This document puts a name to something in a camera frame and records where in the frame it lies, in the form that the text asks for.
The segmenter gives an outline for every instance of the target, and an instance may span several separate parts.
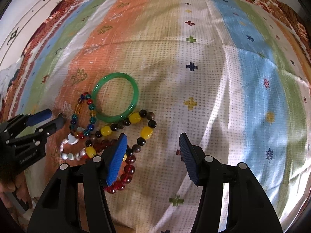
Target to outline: dark blue snowflake print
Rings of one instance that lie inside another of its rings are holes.
[[[250,41],[252,41],[252,42],[255,41],[254,38],[253,38],[252,36],[250,36],[250,35],[247,35],[247,38],[248,38]]]
[[[266,151],[266,159],[269,161],[269,163],[272,159],[274,159],[273,150],[271,150],[270,148]]]

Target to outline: navy blue cross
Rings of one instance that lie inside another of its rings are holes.
[[[194,69],[197,69],[197,65],[194,65],[193,62],[190,62],[190,65],[186,65],[186,68],[190,68],[190,71],[193,72]]]

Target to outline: green jade bangle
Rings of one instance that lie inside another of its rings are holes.
[[[138,86],[136,81],[129,76],[128,74],[124,74],[124,73],[112,73],[112,74],[108,74],[107,76],[103,77],[102,79],[100,79],[100,81],[98,82],[98,84],[95,86],[95,88],[93,89],[93,93],[92,93],[92,99],[94,104],[96,104],[96,99],[97,99],[97,94],[99,92],[99,90],[101,89],[101,87],[107,83],[108,81],[115,79],[115,78],[123,78],[128,80],[133,87],[133,99],[129,105],[129,107],[127,108],[126,111],[124,111],[122,114],[117,115],[117,116],[107,116],[104,113],[100,113],[99,111],[97,111],[97,115],[96,117],[99,120],[102,120],[105,123],[117,123],[125,118],[127,118],[136,108],[137,102],[138,102],[138,95],[139,95],[139,90],[138,90]]]

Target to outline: bed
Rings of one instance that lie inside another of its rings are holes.
[[[102,77],[129,74],[140,90],[137,110],[154,112],[157,128],[137,154],[132,182],[107,195],[113,219],[137,233],[191,230],[201,189],[178,149],[186,132],[221,163],[247,163],[286,231],[311,187],[310,52],[302,19],[277,0],[63,0],[25,47],[1,117],[46,108],[70,117]],[[130,84],[116,79],[96,107],[115,115],[131,98]],[[83,106],[81,126],[89,118]],[[144,125],[122,130],[129,146]],[[64,162],[59,146],[68,134],[69,121],[50,138],[46,157],[25,171],[32,198]],[[227,186],[223,203],[220,231]]]

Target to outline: green stripe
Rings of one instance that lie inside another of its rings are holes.
[[[24,113],[30,113],[33,110],[33,107],[38,104],[40,98],[45,90],[45,84],[41,84],[42,77],[47,74],[51,74],[55,65],[57,64],[59,58],[61,57],[63,50],[69,44],[69,42],[73,39],[73,37],[85,26],[88,21],[87,16],[91,16],[97,9],[98,5],[101,5],[105,0],[94,0],[88,6],[86,6],[73,20],[70,24],[68,24],[61,37],[56,41],[55,45],[51,48],[49,54],[46,56],[45,61],[43,62],[40,70],[38,71],[35,81],[31,86],[31,94],[27,103],[27,106],[24,110]]]
[[[288,104],[288,144],[286,148],[286,163],[283,181],[279,189],[279,198],[276,214],[280,218],[289,197],[289,181],[293,172],[304,164],[304,151],[307,142],[306,112],[302,105],[301,92],[297,82],[287,72],[295,74],[289,61],[277,45],[275,37],[265,25],[262,18],[252,9],[251,5],[239,0],[236,3],[248,15],[249,20],[263,35],[265,42],[273,51],[273,56],[278,66],[278,74],[283,85]]]

